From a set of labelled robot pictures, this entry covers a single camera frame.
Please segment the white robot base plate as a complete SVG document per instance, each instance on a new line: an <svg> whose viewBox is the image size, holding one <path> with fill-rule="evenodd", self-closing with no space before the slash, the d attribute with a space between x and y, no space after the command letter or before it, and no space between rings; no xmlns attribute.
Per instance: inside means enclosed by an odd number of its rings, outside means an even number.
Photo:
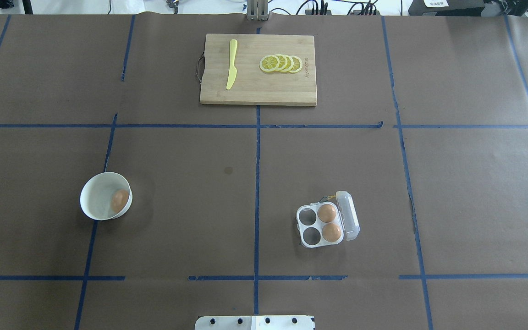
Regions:
<svg viewBox="0 0 528 330"><path fill-rule="evenodd" d="M235 315L203 316L195 330L314 330L314 316L309 315Z"/></svg>

